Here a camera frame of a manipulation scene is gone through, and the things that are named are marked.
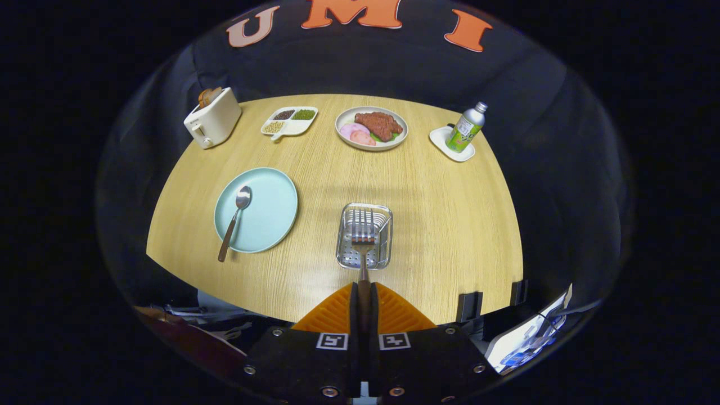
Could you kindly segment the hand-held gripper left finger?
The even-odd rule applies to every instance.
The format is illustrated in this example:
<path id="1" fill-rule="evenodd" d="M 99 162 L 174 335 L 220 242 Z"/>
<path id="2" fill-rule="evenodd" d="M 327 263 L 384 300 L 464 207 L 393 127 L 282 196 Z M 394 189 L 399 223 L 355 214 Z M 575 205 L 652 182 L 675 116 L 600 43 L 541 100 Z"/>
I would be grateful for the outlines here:
<path id="1" fill-rule="evenodd" d="M 332 293 L 292 327 L 268 328 L 242 385 L 273 403 L 350 403 L 361 392 L 357 285 Z"/>

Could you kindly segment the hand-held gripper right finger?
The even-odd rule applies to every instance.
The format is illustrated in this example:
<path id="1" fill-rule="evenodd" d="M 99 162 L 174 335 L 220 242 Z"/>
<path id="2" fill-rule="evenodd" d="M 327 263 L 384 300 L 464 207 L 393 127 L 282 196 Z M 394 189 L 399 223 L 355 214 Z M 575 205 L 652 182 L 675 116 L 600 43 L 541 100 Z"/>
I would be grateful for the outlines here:
<path id="1" fill-rule="evenodd" d="M 456 325 L 435 325 L 394 290 L 371 285 L 368 393 L 380 403 L 458 403 L 501 375 Z"/>

